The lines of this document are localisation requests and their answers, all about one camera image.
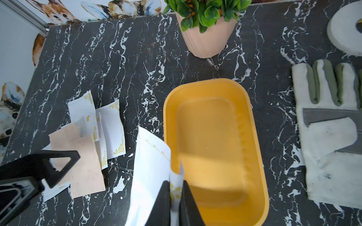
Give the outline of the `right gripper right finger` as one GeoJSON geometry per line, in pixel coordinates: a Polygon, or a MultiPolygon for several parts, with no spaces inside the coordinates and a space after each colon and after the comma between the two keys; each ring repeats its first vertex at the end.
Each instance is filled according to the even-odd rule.
{"type": "Polygon", "coordinates": [[[185,180],[179,207],[179,226],[205,226],[191,189],[185,180]]]}

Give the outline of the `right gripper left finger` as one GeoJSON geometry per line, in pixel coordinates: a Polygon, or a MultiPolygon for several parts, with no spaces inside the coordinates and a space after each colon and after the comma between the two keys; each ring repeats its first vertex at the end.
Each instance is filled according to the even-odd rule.
{"type": "Polygon", "coordinates": [[[145,226],[170,226],[171,224],[170,183],[164,181],[145,226]]]}

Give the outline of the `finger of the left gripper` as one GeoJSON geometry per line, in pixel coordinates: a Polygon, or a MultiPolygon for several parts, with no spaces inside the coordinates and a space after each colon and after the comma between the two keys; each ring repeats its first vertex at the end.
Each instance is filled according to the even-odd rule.
{"type": "Polygon", "coordinates": [[[41,188],[32,177],[1,180],[1,225],[21,214],[41,188]]]}
{"type": "Polygon", "coordinates": [[[57,185],[80,160],[77,151],[38,151],[1,166],[1,186],[43,189],[57,185]]]}

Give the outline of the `pink paper sheet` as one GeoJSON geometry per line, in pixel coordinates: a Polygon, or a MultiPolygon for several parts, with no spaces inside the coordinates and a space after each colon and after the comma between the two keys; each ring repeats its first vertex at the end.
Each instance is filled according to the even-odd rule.
{"type": "Polygon", "coordinates": [[[71,168],[71,197],[73,199],[106,190],[101,165],[92,135],[78,138],[69,143],[80,159],[71,168]]]}
{"type": "MultiPolygon", "coordinates": [[[[68,124],[60,130],[49,135],[50,145],[52,151],[68,151],[72,146],[68,145],[70,141],[76,140],[81,137],[79,127],[74,123],[68,124]]],[[[63,168],[70,161],[70,158],[52,158],[51,159],[54,168],[58,171],[62,171],[63,168]]]]}

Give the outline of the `stack of stationery paper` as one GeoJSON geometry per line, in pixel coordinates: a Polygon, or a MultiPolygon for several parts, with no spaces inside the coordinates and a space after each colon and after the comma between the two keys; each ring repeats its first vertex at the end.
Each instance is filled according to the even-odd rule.
{"type": "Polygon", "coordinates": [[[180,174],[171,170],[170,147],[145,128],[138,127],[130,207],[125,224],[146,225],[161,185],[167,181],[171,192],[171,209],[168,211],[171,222],[168,225],[178,226],[183,179],[183,170],[180,174]]]}

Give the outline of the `yellow plastic storage box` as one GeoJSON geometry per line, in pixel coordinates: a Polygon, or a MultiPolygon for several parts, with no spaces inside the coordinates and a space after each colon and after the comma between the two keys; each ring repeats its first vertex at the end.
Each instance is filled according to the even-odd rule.
{"type": "Polygon", "coordinates": [[[164,103],[172,170],[185,180],[207,226],[260,226],[269,195],[250,98],[220,78],[178,86],[164,103]]]}

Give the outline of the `potted green plant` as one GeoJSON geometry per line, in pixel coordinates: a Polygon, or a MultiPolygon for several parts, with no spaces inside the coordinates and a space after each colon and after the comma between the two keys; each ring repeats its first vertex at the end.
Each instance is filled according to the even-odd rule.
{"type": "Polygon", "coordinates": [[[230,38],[239,13],[252,1],[165,1],[164,13],[175,12],[188,50],[198,58],[219,54],[230,38]]]}

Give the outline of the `white tape roll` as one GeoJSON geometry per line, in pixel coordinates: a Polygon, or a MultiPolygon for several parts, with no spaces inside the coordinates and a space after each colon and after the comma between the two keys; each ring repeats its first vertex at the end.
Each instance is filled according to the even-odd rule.
{"type": "Polygon", "coordinates": [[[339,50],[353,56],[362,55],[362,33],[356,24],[362,18],[362,5],[354,2],[336,12],[328,23],[327,35],[339,50]]]}

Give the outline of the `aluminium frame rail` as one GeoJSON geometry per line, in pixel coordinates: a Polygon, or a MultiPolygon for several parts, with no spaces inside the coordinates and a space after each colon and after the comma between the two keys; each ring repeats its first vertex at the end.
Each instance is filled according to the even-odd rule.
{"type": "Polygon", "coordinates": [[[37,16],[35,13],[33,13],[31,10],[25,7],[22,3],[20,3],[19,1],[12,1],[12,0],[10,1],[1,0],[1,4],[9,8],[16,15],[23,18],[29,24],[31,24],[34,28],[36,28],[39,34],[41,34],[44,37],[47,36],[49,31],[49,25],[39,16],[37,16]]]}

